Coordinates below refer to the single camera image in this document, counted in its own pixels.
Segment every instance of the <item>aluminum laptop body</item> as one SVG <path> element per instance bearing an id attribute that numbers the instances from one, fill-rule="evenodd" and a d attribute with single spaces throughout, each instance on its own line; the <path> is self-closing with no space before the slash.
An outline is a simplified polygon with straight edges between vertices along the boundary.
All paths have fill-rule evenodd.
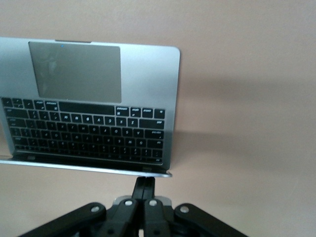
<path id="1" fill-rule="evenodd" d="M 0 38 L 0 163 L 169 177 L 180 52 Z"/>

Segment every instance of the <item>keyboard key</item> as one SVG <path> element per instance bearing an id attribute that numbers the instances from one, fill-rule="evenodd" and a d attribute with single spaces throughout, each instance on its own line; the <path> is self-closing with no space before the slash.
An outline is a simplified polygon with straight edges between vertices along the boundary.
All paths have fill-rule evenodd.
<path id="1" fill-rule="evenodd" d="M 99 115 L 114 115 L 114 106 L 110 105 L 93 105 L 79 104 L 70 102 L 59 102 L 60 111 L 83 113 L 83 114 L 99 114 Z"/>
<path id="2" fill-rule="evenodd" d="M 144 137 L 144 130 L 134 129 L 134 137 Z"/>
<path id="3" fill-rule="evenodd" d="M 127 125 L 129 127 L 138 127 L 138 119 L 137 118 L 129 118 L 127 120 Z"/>
<path id="4" fill-rule="evenodd" d="M 117 126 L 126 126 L 126 118 L 117 118 Z"/>
<path id="5" fill-rule="evenodd" d="M 104 117 L 105 125 L 115 125 L 115 120 L 113 117 Z"/>
<path id="6" fill-rule="evenodd" d="M 19 118 L 9 118 L 8 124 L 10 127 L 26 127 L 24 119 Z"/>
<path id="7" fill-rule="evenodd" d="M 70 122 L 70 114 L 60 113 L 61 121 Z"/>
<path id="8" fill-rule="evenodd" d="M 36 110 L 29 110 L 30 119 L 39 119 L 39 114 Z"/>
<path id="9" fill-rule="evenodd" d="M 103 125 L 104 120 L 102 116 L 93 116 L 93 121 L 95 124 Z"/>
<path id="10" fill-rule="evenodd" d="M 35 109 L 37 109 L 37 110 L 44 110 L 45 109 L 44 102 L 42 100 L 35 100 L 34 104 L 35 104 Z"/>
<path id="11" fill-rule="evenodd" d="M 130 108 L 130 115 L 131 117 L 140 117 L 141 116 L 141 109 L 140 108 Z"/>
<path id="12" fill-rule="evenodd" d="M 19 104 L 19 105 L 22 104 L 22 100 L 21 100 L 21 99 L 13 98 L 13 99 L 12 99 L 12 102 L 13 102 L 13 104 Z"/>
<path id="13" fill-rule="evenodd" d="M 53 121 L 60 121 L 59 113 L 50 112 L 49 115 L 50 115 L 50 120 L 53 120 Z"/>
<path id="14" fill-rule="evenodd" d="M 147 145 L 149 148 L 162 148 L 163 141 L 160 140 L 148 140 Z"/>
<path id="15" fill-rule="evenodd" d="M 72 114 L 71 119 L 73 122 L 81 122 L 81 115 L 78 114 Z"/>
<path id="16" fill-rule="evenodd" d="M 79 129 L 79 132 L 89 133 L 89 127 L 88 127 L 88 125 L 79 124 L 79 125 L 78 125 L 78 129 Z"/>
<path id="17" fill-rule="evenodd" d="M 153 109 L 143 108 L 143 118 L 152 118 L 153 117 Z"/>
<path id="18" fill-rule="evenodd" d="M 92 116 L 91 115 L 82 115 L 82 122 L 93 124 Z"/>
<path id="19" fill-rule="evenodd" d="M 154 117 L 156 119 L 164 119 L 165 110 L 157 110 L 155 109 L 155 115 Z"/>
<path id="20" fill-rule="evenodd" d="M 2 103 L 4 107 L 13 107 L 13 104 L 10 98 L 2 98 Z"/>
<path id="21" fill-rule="evenodd" d="M 45 101 L 46 110 L 58 111 L 58 104 L 54 101 Z"/>
<path id="22" fill-rule="evenodd" d="M 160 130 L 145 130 L 145 137 L 152 139 L 163 139 L 163 131 Z"/>
<path id="23" fill-rule="evenodd" d="M 40 111 L 39 117 L 42 120 L 49 120 L 49 115 L 48 115 L 48 112 L 46 112 L 46 111 Z"/>
<path id="24" fill-rule="evenodd" d="M 23 100 L 24 108 L 25 109 L 34 109 L 33 101 L 32 100 Z"/>
<path id="25" fill-rule="evenodd" d="M 117 107 L 116 109 L 117 116 L 129 116 L 129 109 L 128 107 Z"/>
<path id="26" fill-rule="evenodd" d="M 164 128 L 164 121 L 163 120 L 140 119 L 139 120 L 139 127 L 163 129 Z"/>
<path id="27" fill-rule="evenodd" d="M 28 113 L 25 110 L 5 109 L 5 113 L 7 117 L 22 118 L 22 119 L 29 118 Z"/>
<path id="28" fill-rule="evenodd" d="M 124 137 L 132 137 L 133 136 L 133 130 L 131 128 L 123 128 L 122 129 L 122 135 Z"/>
<path id="29" fill-rule="evenodd" d="M 26 138 L 22 138 L 22 137 L 13 137 L 13 142 L 15 145 L 22 145 L 22 146 L 27 146 L 28 145 L 28 141 Z"/>

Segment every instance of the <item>black key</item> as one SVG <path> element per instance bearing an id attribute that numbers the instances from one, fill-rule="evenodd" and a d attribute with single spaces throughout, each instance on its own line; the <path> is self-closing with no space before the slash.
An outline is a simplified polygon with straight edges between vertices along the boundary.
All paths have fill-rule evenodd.
<path id="1" fill-rule="evenodd" d="M 73 133 L 72 137 L 73 137 L 74 142 L 81 142 L 82 141 L 81 134 L 79 134 L 79 133 Z"/>
<path id="2" fill-rule="evenodd" d="M 151 149 L 142 149 L 142 156 L 144 156 L 144 157 L 151 157 L 152 156 L 152 150 Z"/>
<path id="3" fill-rule="evenodd" d="M 35 130 L 35 129 L 31 129 L 31 135 L 32 135 L 32 137 L 40 138 L 40 131 Z"/>
<path id="4" fill-rule="evenodd" d="M 26 127 L 24 119 L 19 118 L 9 118 L 8 124 L 10 127 Z"/>
<path id="5" fill-rule="evenodd" d="M 147 161 L 151 163 L 162 163 L 162 159 L 159 158 L 147 158 Z"/>
<path id="6" fill-rule="evenodd" d="M 29 110 L 30 119 L 39 119 L 39 114 L 36 110 Z"/>
<path id="7" fill-rule="evenodd" d="M 149 148 L 162 148 L 163 141 L 160 140 L 148 140 L 147 145 Z"/>
<path id="8" fill-rule="evenodd" d="M 63 122 L 58 122 L 57 129 L 58 131 L 67 131 L 67 125 Z"/>
<path id="9" fill-rule="evenodd" d="M 60 113 L 60 118 L 63 122 L 70 122 L 70 114 Z"/>
<path id="10" fill-rule="evenodd" d="M 28 128 L 36 128 L 36 124 L 34 120 L 26 120 L 25 122 Z"/>
<path id="11" fill-rule="evenodd" d="M 93 116 L 93 121 L 95 124 L 100 124 L 100 125 L 104 124 L 102 116 Z"/>
<path id="12" fill-rule="evenodd" d="M 82 141 L 83 142 L 92 142 L 92 136 L 91 135 L 87 135 L 87 134 L 83 134 L 82 135 Z"/>
<path id="13" fill-rule="evenodd" d="M 128 107 L 117 107 L 116 115 L 117 116 L 129 116 Z"/>
<path id="14" fill-rule="evenodd" d="M 31 136 L 31 131 L 27 128 L 21 128 L 21 135 L 23 137 L 30 137 Z"/>
<path id="15" fill-rule="evenodd" d="M 58 104 L 54 101 L 45 101 L 46 110 L 58 111 Z"/>
<path id="16" fill-rule="evenodd" d="M 67 127 L 68 127 L 68 131 L 70 132 L 78 132 L 78 127 L 76 124 L 69 123 Z"/>
<path id="17" fill-rule="evenodd" d="M 114 115 L 114 106 L 110 105 L 93 105 L 79 104 L 71 102 L 59 102 L 60 111 L 83 113 L 83 114 L 99 114 L 99 115 Z"/>
<path id="18" fill-rule="evenodd" d="M 50 132 L 49 131 L 42 131 L 41 132 L 41 137 L 42 138 L 46 138 L 46 139 L 50 139 L 51 138 Z"/>
<path id="19" fill-rule="evenodd" d="M 5 113 L 7 117 L 13 117 L 13 118 L 22 118 L 22 119 L 28 119 L 28 113 L 26 110 L 19 110 L 19 109 L 5 109 Z"/>
<path id="20" fill-rule="evenodd" d="M 135 139 L 134 138 L 126 138 L 125 144 L 127 146 L 134 147 L 135 146 Z"/>
<path id="21" fill-rule="evenodd" d="M 134 137 L 144 137 L 144 130 L 134 129 Z"/>
<path id="22" fill-rule="evenodd" d="M 145 130 L 145 137 L 152 139 L 163 139 L 163 131 L 160 130 Z"/>
<path id="23" fill-rule="evenodd" d="M 29 140 L 30 146 L 37 146 L 38 145 L 37 139 L 29 138 L 28 140 Z"/>
<path id="24" fill-rule="evenodd" d="M 115 125 L 113 117 L 104 117 L 105 125 Z"/>
<path id="25" fill-rule="evenodd" d="M 13 104 L 10 98 L 2 98 L 2 103 L 4 107 L 13 107 Z"/>
<path id="26" fill-rule="evenodd" d="M 71 141 L 71 134 L 68 132 L 62 132 L 61 137 L 62 137 L 62 140 Z"/>
<path id="27" fill-rule="evenodd" d="M 51 138 L 55 140 L 60 140 L 61 139 L 60 132 L 51 132 Z"/>
<path id="28" fill-rule="evenodd" d="M 48 147 L 47 140 L 39 139 L 39 145 L 41 147 Z"/>
<path id="29" fill-rule="evenodd" d="M 60 149 L 68 149 L 68 144 L 67 142 L 59 141 L 58 146 Z"/>
<path id="30" fill-rule="evenodd" d="M 145 139 L 137 139 L 136 146 L 137 147 L 146 147 L 146 140 Z"/>
<path id="31" fill-rule="evenodd" d="M 126 126 L 126 118 L 117 118 L 117 126 Z"/>
<path id="32" fill-rule="evenodd" d="M 27 146 L 28 145 L 28 141 L 26 138 L 22 138 L 22 137 L 14 137 L 13 138 L 13 142 L 15 145 L 23 145 L 23 146 Z"/>
<path id="33" fill-rule="evenodd" d="M 143 108 L 143 118 L 152 118 L 153 117 L 153 109 Z"/>
<path id="34" fill-rule="evenodd" d="M 140 117 L 141 109 L 140 108 L 130 108 L 131 117 Z"/>
<path id="35" fill-rule="evenodd" d="M 93 124 L 92 116 L 91 115 L 82 115 L 82 122 Z"/>
<path id="36" fill-rule="evenodd" d="M 137 118 L 128 118 L 127 125 L 129 127 L 138 127 L 138 119 Z"/>
<path id="37" fill-rule="evenodd" d="M 50 119 L 51 119 L 52 121 L 60 121 L 59 113 L 50 112 L 49 115 L 50 115 Z"/>
<path id="38" fill-rule="evenodd" d="M 46 129 L 46 123 L 44 121 L 36 121 L 36 125 L 39 129 Z"/>
<path id="39" fill-rule="evenodd" d="M 14 105 L 13 105 L 13 107 L 15 107 L 15 108 L 19 108 L 19 109 L 24 108 L 24 107 L 23 107 L 23 105 L 20 105 L 20 104 L 18 104 L 18 105 L 17 105 L 17 104 L 14 104 Z"/>
<path id="40" fill-rule="evenodd" d="M 124 146 L 124 138 L 122 138 L 122 137 L 115 137 L 114 138 L 114 145 L 116 145 L 116 146 Z"/>
<path id="41" fill-rule="evenodd" d="M 103 143 L 102 136 L 98 136 L 98 135 L 93 136 L 93 142 L 98 143 L 98 144 L 102 144 Z"/>
<path id="42" fill-rule="evenodd" d="M 42 100 L 35 100 L 34 104 L 35 104 L 35 109 L 38 109 L 38 110 L 45 109 L 44 102 Z"/>
<path id="43" fill-rule="evenodd" d="M 131 128 L 123 128 L 122 129 L 122 135 L 124 137 L 132 137 L 133 136 L 133 130 Z"/>
<path id="44" fill-rule="evenodd" d="M 72 114 L 71 118 L 72 118 L 73 122 L 81 122 L 81 115 Z"/>
<path id="45" fill-rule="evenodd" d="M 113 145 L 113 137 L 104 137 L 103 143 L 106 145 Z"/>
<path id="46" fill-rule="evenodd" d="M 89 127 L 85 124 L 79 124 L 78 126 L 79 132 L 89 133 Z"/>
<path id="47" fill-rule="evenodd" d="M 12 99 L 12 102 L 13 102 L 13 104 L 19 104 L 19 105 L 22 104 L 22 100 L 21 100 L 21 99 L 13 98 L 13 99 Z"/>
<path id="48" fill-rule="evenodd" d="M 155 109 L 155 115 L 154 117 L 156 119 L 164 119 L 164 114 L 165 114 L 165 110 L 158 110 L 158 109 Z"/>
<path id="49" fill-rule="evenodd" d="M 54 122 L 46 122 L 48 130 L 57 130 L 56 123 Z"/>
<path id="50" fill-rule="evenodd" d="M 32 100 L 23 100 L 24 108 L 25 109 L 34 109 L 33 101 Z"/>
<path id="51" fill-rule="evenodd" d="M 101 126 L 100 127 L 100 132 L 101 132 L 102 135 L 109 135 L 110 134 L 110 128 Z"/>
<path id="52" fill-rule="evenodd" d="M 39 117 L 42 120 L 49 120 L 49 115 L 48 115 L 48 112 L 46 112 L 46 111 L 40 111 Z"/>
<path id="53" fill-rule="evenodd" d="M 92 134 L 99 134 L 99 127 L 98 126 L 94 126 L 94 125 L 90 125 L 89 126 L 89 131 Z"/>
<path id="54" fill-rule="evenodd" d="M 21 136 L 21 132 L 19 128 L 10 128 L 12 136 Z"/>
<path id="55" fill-rule="evenodd" d="M 128 148 L 128 147 L 121 147 L 120 148 L 120 154 L 121 155 L 125 155 L 125 156 L 130 155 L 130 148 Z"/>
<path id="56" fill-rule="evenodd" d="M 121 136 L 121 129 L 118 127 L 111 127 L 111 134 L 113 136 Z"/>
<path id="57" fill-rule="evenodd" d="M 164 128 L 164 121 L 163 120 L 140 119 L 139 120 L 139 127 L 163 129 Z"/>
<path id="58" fill-rule="evenodd" d="M 161 158 L 162 157 L 162 150 L 153 150 L 153 157 Z"/>

